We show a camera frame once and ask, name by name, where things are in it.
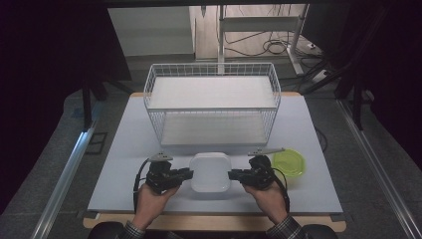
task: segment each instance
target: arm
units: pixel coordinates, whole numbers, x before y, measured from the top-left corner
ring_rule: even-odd
[[[171,188],[161,195],[156,194],[152,189],[143,184],[139,188],[137,198],[137,210],[131,222],[127,222],[124,231],[118,236],[119,239],[140,239],[143,237],[146,228],[157,218],[165,204],[179,187]]]
[[[276,182],[266,190],[258,190],[255,187],[243,185],[245,191],[251,194],[257,201],[258,207],[275,224],[267,231],[272,239],[308,239],[308,235],[293,217],[286,211],[285,200]]]

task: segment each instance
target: white wall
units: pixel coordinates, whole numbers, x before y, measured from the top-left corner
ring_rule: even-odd
[[[125,56],[192,54],[189,7],[108,9]]]

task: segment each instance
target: human hand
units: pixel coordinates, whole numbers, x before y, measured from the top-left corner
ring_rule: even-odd
[[[161,195],[152,191],[147,184],[143,184],[138,190],[136,214],[132,220],[132,224],[144,231],[152,221],[161,214],[165,204],[172,195],[174,195],[178,187],[168,189]]]
[[[276,182],[267,189],[259,190],[253,186],[242,184],[245,191],[257,201],[258,207],[270,218],[274,224],[279,224],[288,216],[286,202],[282,191]]]

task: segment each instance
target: wire basket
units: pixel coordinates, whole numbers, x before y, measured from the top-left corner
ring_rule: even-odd
[[[281,99],[271,63],[152,65],[144,103],[166,145],[265,145]]]

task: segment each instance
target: plaid shirt sleeve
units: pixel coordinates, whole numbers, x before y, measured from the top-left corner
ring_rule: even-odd
[[[124,230],[115,239],[141,239],[144,231],[137,229],[130,221],[127,221]]]
[[[291,216],[267,231],[271,239],[312,239],[311,235],[302,229],[301,225]]]

